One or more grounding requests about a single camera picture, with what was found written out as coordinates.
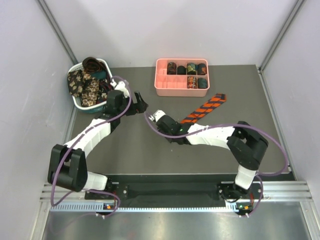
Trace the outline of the orange navy striped tie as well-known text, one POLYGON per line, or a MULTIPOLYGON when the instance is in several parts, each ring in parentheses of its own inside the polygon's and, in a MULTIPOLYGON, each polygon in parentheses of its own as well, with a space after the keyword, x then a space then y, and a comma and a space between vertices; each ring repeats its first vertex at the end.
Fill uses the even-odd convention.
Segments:
POLYGON ((190 113, 187 117, 180 121, 181 124, 195 124, 200 119, 211 113, 213 110, 220 107, 227 101, 227 95, 224 93, 217 93, 212 96, 203 105, 199 106, 196 110, 190 113))

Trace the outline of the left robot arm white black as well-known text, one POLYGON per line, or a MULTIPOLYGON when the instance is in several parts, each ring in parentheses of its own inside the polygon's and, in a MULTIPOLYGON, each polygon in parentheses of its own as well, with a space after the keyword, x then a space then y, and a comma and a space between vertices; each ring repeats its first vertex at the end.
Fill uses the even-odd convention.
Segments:
POLYGON ((56 144, 50 155, 47 180, 50 184, 73 192, 96 190, 102 198, 109 198, 114 191, 108 177, 89 172, 89 153, 120 124, 122 116, 144 113, 148 104, 139 91, 134 92, 136 102, 120 90, 112 90, 106 104, 91 123, 77 137, 65 143, 56 144))

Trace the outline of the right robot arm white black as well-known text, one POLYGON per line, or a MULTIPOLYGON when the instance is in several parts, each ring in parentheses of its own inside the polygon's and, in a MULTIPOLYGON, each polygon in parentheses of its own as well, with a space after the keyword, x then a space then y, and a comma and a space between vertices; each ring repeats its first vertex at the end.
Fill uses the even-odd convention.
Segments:
POLYGON ((206 145, 229 150, 238 162, 238 172, 233 186, 220 190, 224 200, 235 202, 252 191, 252 182, 269 146, 257 131, 246 127, 209 128, 193 122, 179 123, 159 110, 150 118, 157 130, 168 135, 170 143, 179 145, 206 145))

